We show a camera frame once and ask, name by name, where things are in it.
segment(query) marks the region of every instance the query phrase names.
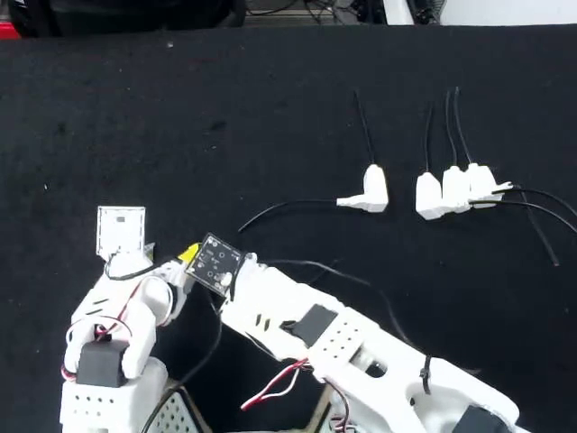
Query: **circuit board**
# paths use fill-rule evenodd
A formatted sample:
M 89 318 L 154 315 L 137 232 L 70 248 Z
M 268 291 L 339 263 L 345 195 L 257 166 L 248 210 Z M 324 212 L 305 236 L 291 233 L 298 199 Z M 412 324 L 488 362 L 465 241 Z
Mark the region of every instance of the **circuit board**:
M 243 254 L 212 233 L 206 235 L 186 273 L 203 286 L 225 297 L 234 285 Z

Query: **black table surface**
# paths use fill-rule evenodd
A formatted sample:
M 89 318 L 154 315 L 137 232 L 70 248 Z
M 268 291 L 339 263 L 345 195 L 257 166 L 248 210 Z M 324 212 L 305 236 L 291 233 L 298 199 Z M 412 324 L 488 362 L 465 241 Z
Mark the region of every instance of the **black table surface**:
M 409 337 L 505 392 L 534 431 L 577 431 L 577 238 L 521 208 L 426 222 L 414 210 L 426 104 L 462 88 L 473 158 L 498 181 L 577 203 L 577 27 L 299 28 L 4 42 L 0 48 L 0 336 L 4 432 L 59 429 L 64 333 L 102 271 L 98 205 L 146 206 L 158 256 L 212 231 L 261 258 L 309 259 L 385 291 Z M 302 209 L 236 228 L 282 200 L 361 190 L 353 105 L 365 104 L 390 203 L 384 214 Z M 450 163 L 442 110 L 434 173 Z M 461 164 L 465 161 L 461 154 Z M 283 267 L 305 280 L 315 269 Z M 394 332 L 371 290 L 318 288 Z M 193 293 L 155 354 L 180 377 L 215 318 Z M 229 329 L 188 385 L 214 431 L 303 427 L 321 391 L 238 407 L 280 365 Z

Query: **robotic hand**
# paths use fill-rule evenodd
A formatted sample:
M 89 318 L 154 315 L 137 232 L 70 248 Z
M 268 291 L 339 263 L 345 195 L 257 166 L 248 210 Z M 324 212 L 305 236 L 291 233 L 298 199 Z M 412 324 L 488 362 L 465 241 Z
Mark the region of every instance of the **robotic hand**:
M 524 431 L 515 427 L 517 405 L 501 392 L 421 354 L 337 298 L 259 263 L 256 254 L 208 235 L 199 249 L 192 245 L 161 265 L 142 252 L 108 261 L 67 333 L 65 433 L 141 431 L 168 382 L 164 364 L 150 357 L 156 326 L 176 318 L 193 281 L 223 298 L 224 324 L 279 361 L 297 360 L 283 370 L 295 371 L 293 381 L 305 366 L 334 388 L 342 399 L 333 405 L 340 420 L 334 431 Z M 261 392 L 243 409 L 262 400 Z
M 168 380 L 164 364 L 150 357 L 156 327 L 182 310 L 193 283 L 184 271 L 197 248 L 160 266 L 140 251 L 111 256 L 67 332 L 64 432 L 139 431 Z

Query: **black cable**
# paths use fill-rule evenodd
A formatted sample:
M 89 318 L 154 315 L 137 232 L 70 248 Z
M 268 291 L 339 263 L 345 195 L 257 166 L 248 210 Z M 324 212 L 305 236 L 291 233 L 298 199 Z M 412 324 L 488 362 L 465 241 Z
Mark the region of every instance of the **black cable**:
M 290 0 L 290 2 L 288 2 L 286 5 L 281 6 L 277 9 L 272 9 L 270 11 L 265 11 L 265 12 L 253 12 L 251 9 L 249 9 L 248 5 L 246 6 L 246 12 L 248 13 L 248 15 L 252 15 L 252 16 L 264 16 L 264 15 L 271 15 L 271 14 L 276 14 L 278 12 L 282 12 L 282 11 L 286 11 L 287 9 L 289 9 L 290 7 L 292 7 L 298 0 Z
M 331 264 L 329 264 L 329 267 L 334 268 L 342 259 L 334 259 Z M 317 281 L 319 281 L 321 278 L 323 278 L 325 275 L 328 274 L 328 271 L 326 269 L 321 270 L 321 272 L 319 272 L 317 275 L 315 275 L 313 278 L 311 278 L 309 281 L 307 281 L 307 284 L 309 286 L 312 286 L 313 284 L 315 284 Z
M 499 200 L 470 200 L 470 204 L 472 205 L 508 205 L 508 206 L 524 206 L 524 207 L 531 207 L 533 209 L 540 210 L 541 212 L 545 212 L 546 214 L 550 215 L 551 217 L 557 218 L 563 224 L 568 226 L 576 235 L 577 235 L 577 228 L 569 221 L 567 221 L 562 216 L 556 214 L 554 211 L 547 209 L 546 207 L 542 207 L 536 205 L 535 203 L 525 203 L 522 201 L 499 201 Z
M 212 300 L 210 299 L 210 293 L 208 292 L 208 289 L 205 290 L 205 294 L 207 295 L 208 300 L 212 305 Z M 141 429 L 141 433 L 147 433 L 148 432 L 149 428 L 151 427 L 152 423 L 154 422 L 154 419 L 159 414 L 159 412 L 162 410 L 162 407 L 164 406 L 164 404 L 169 400 L 170 396 L 172 394 L 174 394 L 174 392 L 176 392 L 178 389 L 183 387 L 188 381 L 190 381 L 190 379 L 192 379 L 192 377 L 195 374 L 197 374 L 198 371 L 206 365 L 206 363 L 208 363 L 208 361 L 212 357 L 213 353 L 216 351 L 218 345 L 220 344 L 221 336 L 223 334 L 223 320 L 220 317 L 220 314 L 217 314 L 216 317 L 218 319 L 218 328 L 216 330 L 216 337 L 215 337 L 215 341 L 213 342 L 213 344 L 208 349 L 208 352 L 206 352 L 206 355 L 200 360 L 200 362 L 198 364 L 196 364 L 193 368 L 191 368 L 190 371 L 188 371 L 188 373 L 186 373 L 182 377 L 182 379 L 180 379 L 178 382 L 176 382 L 175 384 L 171 385 L 169 388 L 166 389 L 166 391 L 160 397 L 159 402 L 154 407 L 154 410 L 152 411 L 151 415 L 148 417 L 148 419 L 144 423 L 144 426 Z
M 326 264 L 323 264 L 320 262 L 313 262 L 312 260 L 278 259 L 278 260 L 265 260 L 262 263 L 265 263 L 265 264 L 296 264 L 296 265 L 305 265 L 305 266 L 316 266 L 317 268 L 321 268 L 322 270 L 330 272 L 333 275 L 336 275 L 338 277 L 342 277 L 342 278 L 345 278 L 347 280 L 357 282 L 359 284 L 362 284 L 363 286 L 368 286 L 368 287 L 371 286 L 371 284 L 368 281 L 363 280 L 362 278 L 355 277 L 354 275 L 350 275 L 348 273 L 337 271 L 336 269 L 331 268 L 330 266 L 327 266 Z
M 431 395 L 429 379 L 431 378 L 431 355 L 425 356 L 425 366 L 421 369 L 419 377 L 423 379 L 423 391 L 426 395 Z
M 522 188 L 521 186 L 516 186 L 512 189 L 499 189 L 497 191 L 493 191 L 493 194 L 503 194 L 508 192 L 530 192 L 532 194 L 538 194 L 543 197 L 550 198 L 553 201 L 556 201 L 559 205 L 563 206 L 569 212 L 571 212 L 575 217 L 577 217 L 577 210 L 574 209 L 569 203 L 567 203 L 562 198 L 557 197 L 554 194 L 551 194 L 546 191 L 542 191 L 541 189 L 531 189 L 531 188 Z
M 364 115 L 364 110 L 362 109 L 362 104 L 361 104 L 361 99 L 359 98 L 359 92 L 357 89 L 355 89 L 353 91 L 354 94 L 354 101 L 356 103 L 357 106 L 357 112 L 359 114 L 359 117 L 361 118 L 361 122 L 362 122 L 362 130 L 364 131 L 364 139 L 365 142 L 367 144 L 367 152 L 369 154 L 369 161 L 371 162 L 371 164 L 376 164 L 376 159 L 375 159 L 375 148 L 374 145 L 372 144 L 372 139 L 371 139 L 371 132 L 369 131 L 369 125 L 367 124 L 367 117 Z
M 444 96 L 444 129 L 447 132 L 449 143 L 453 151 L 453 165 L 457 165 L 457 148 L 454 145 L 453 134 L 451 133 L 451 126 L 449 125 L 449 105 L 451 103 L 451 90 L 447 90 Z
M 315 15 L 315 13 L 311 10 L 310 6 L 308 5 L 308 2 L 310 0 L 303 0 L 303 4 L 305 5 L 305 9 L 307 9 L 308 14 L 311 16 L 311 18 L 313 18 L 313 20 L 315 20 L 315 22 L 317 24 L 320 25 L 321 20 Z
M 155 269 L 160 268 L 164 264 L 177 259 L 177 257 L 171 256 L 171 257 L 168 257 L 164 260 L 161 260 L 158 263 L 152 264 L 148 268 L 141 269 L 137 272 L 128 273 L 126 275 L 110 275 L 110 270 L 109 270 L 110 263 L 112 262 L 112 260 L 115 258 L 116 255 L 117 255 L 117 253 L 113 253 L 110 256 L 110 259 L 108 259 L 108 262 L 106 262 L 106 264 L 105 264 L 105 275 L 106 275 L 106 277 L 108 277 L 109 280 L 112 280 L 112 281 L 127 281 L 127 280 L 131 280 L 132 278 L 140 277 L 140 276 L 144 275 L 145 273 L 154 271 Z
M 523 198 L 523 201 L 525 201 L 525 203 L 528 203 L 529 200 L 527 200 L 527 195 L 525 194 L 525 192 L 520 191 L 520 194 L 521 194 L 521 197 Z M 559 264 L 560 264 L 559 258 L 557 257 L 557 254 L 555 254 L 553 246 L 549 242 L 547 235 L 545 234 L 545 232 L 541 228 L 541 225 L 537 221 L 537 219 L 535 217 L 535 213 L 533 212 L 533 209 L 531 207 L 527 208 L 527 217 L 529 218 L 529 222 L 531 223 L 531 226 L 533 226 L 533 229 L 537 233 L 537 236 L 539 236 L 539 239 L 541 240 L 541 244 L 543 244 L 543 246 L 545 247 L 545 249 L 547 251 L 547 254 L 549 254 L 549 258 L 551 259 L 551 263 L 553 264 L 553 266 L 559 266 Z
M 461 145 L 463 146 L 463 150 L 465 151 L 465 155 L 467 157 L 467 161 L 471 164 L 471 153 L 469 152 L 469 147 L 467 146 L 467 142 L 465 141 L 465 137 L 463 135 L 463 129 L 461 128 L 461 113 L 459 111 L 459 95 L 461 94 L 461 90 L 457 86 L 454 88 L 454 96 L 453 96 L 453 116 L 454 122 L 457 125 L 457 133 L 459 134 L 459 139 L 461 140 Z
M 246 223 L 244 223 L 241 228 L 238 229 L 238 233 L 242 233 L 246 230 L 249 226 L 253 225 L 258 219 L 264 217 L 265 215 L 269 214 L 270 212 L 280 209 L 281 207 L 291 206 L 291 205 L 311 205 L 311 204 L 334 204 L 336 206 L 336 200 L 332 199 L 304 199 L 304 200 L 291 200 L 291 201 L 283 201 L 282 203 L 277 203 L 276 205 L 272 205 L 267 207 L 266 209 L 262 210 L 251 219 L 249 219 Z
M 425 123 L 425 139 L 423 140 L 423 147 L 425 148 L 425 171 L 431 170 L 431 123 L 433 122 L 433 115 L 435 113 L 435 104 L 429 104 L 428 114 L 426 115 Z

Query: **black fabric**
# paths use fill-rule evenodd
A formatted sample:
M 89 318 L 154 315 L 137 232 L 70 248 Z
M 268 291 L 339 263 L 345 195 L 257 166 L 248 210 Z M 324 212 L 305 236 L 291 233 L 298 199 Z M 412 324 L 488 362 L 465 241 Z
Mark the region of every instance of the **black fabric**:
M 342 258 L 339 269 L 386 291 L 425 353 L 480 368 L 521 425 L 576 431 L 575 236 L 539 216 L 555 269 L 521 208 L 435 222 L 414 211 L 426 103 L 454 85 L 474 159 L 577 203 L 576 38 L 574 26 L 307 28 L 3 43 L 0 429 L 58 431 L 64 333 L 102 272 L 96 206 L 143 205 L 159 257 L 213 231 L 262 259 Z M 236 228 L 270 204 L 361 191 L 353 86 L 387 174 L 386 212 L 290 210 L 240 239 Z M 440 176 L 440 116 L 432 157 Z M 329 275 L 317 287 L 394 332 L 371 290 Z M 210 346 L 210 311 L 193 292 L 160 330 L 154 352 L 172 376 Z M 320 392 L 306 374 L 286 398 L 238 409 L 280 367 L 225 329 L 189 389 L 215 431 L 302 427 Z

